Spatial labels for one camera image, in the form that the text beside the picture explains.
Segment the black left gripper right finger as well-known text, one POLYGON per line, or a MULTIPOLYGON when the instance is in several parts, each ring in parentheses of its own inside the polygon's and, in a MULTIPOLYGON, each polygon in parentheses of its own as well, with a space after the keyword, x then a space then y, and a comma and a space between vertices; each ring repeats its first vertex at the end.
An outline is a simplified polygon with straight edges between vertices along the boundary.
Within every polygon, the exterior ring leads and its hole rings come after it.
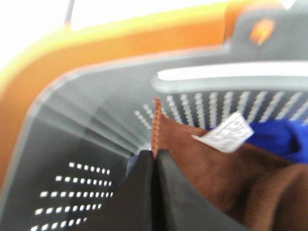
POLYGON ((168 231, 248 230, 205 199, 184 176, 169 151, 158 151, 156 165, 168 231))

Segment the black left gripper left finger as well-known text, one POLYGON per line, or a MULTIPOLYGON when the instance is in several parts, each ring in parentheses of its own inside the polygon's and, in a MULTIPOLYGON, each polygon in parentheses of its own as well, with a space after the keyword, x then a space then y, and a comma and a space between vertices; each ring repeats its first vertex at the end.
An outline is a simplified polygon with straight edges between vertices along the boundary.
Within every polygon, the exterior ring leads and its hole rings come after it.
POLYGON ((96 218, 97 231, 152 231, 154 159, 141 151, 130 173, 96 218))

